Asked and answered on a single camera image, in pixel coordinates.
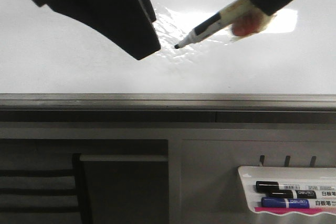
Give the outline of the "black whiteboard marker with tape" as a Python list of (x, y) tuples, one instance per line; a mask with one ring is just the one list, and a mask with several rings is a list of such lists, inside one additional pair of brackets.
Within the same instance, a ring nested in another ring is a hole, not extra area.
[(250, 0), (235, 0), (193, 28), (174, 48), (201, 42), (227, 27), (235, 37), (248, 37), (265, 30), (274, 17), (266, 15)]

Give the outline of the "white marker tray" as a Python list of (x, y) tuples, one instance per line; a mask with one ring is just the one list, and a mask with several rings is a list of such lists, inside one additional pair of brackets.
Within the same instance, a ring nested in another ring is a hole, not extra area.
[(335, 168), (238, 168), (254, 223), (335, 223)]

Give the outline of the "black capped marker in tray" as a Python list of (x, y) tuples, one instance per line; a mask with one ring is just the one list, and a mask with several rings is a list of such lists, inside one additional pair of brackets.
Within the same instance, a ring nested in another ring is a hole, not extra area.
[(256, 181), (256, 191), (266, 193), (272, 190), (335, 190), (333, 183), (320, 182), (275, 182)]

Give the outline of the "black chair back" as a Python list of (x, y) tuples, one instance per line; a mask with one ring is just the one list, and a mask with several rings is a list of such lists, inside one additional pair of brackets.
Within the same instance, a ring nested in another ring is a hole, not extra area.
[(92, 223), (79, 154), (1, 157), (1, 223)]

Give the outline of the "blue capped marker in tray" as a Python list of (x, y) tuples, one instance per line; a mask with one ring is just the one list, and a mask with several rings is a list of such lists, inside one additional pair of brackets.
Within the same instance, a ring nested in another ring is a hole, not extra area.
[(265, 208), (335, 208), (335, 199), (287, 199), (263, 197), (261, 205)]

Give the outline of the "white whiteboard with aluminium frame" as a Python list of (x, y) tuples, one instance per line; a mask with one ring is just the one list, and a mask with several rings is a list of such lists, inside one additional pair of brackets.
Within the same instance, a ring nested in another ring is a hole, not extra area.
[(1, 0), (1, 120), (334, 123), (335, 0), (173, 48), (231, 1), (152, 0), (161, 50), (138, 61), (49, 7)]

